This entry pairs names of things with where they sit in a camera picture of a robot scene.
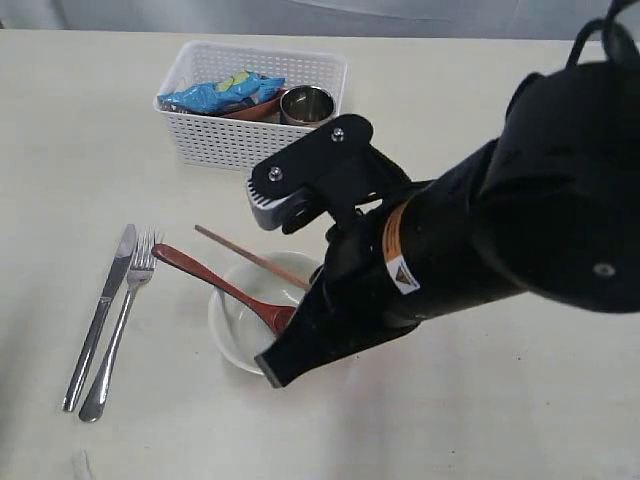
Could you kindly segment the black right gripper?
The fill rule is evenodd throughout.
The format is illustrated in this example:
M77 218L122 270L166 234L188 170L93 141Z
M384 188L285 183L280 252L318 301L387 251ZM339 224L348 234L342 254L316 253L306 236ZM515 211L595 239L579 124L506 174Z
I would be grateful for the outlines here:
M417 219L421 196L385 201L328 245L324 263L283 333L255 357L274 388L430 318Z

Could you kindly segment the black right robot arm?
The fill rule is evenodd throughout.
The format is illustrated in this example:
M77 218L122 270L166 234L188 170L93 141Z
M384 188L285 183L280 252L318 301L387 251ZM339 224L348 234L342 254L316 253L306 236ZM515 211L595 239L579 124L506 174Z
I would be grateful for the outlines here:
M424 321L523 292L639 309L639 73L611 62L527 77L501 135L414 182L342 115L259 163L272 226L334 219L310 290L256 356L276 388Z

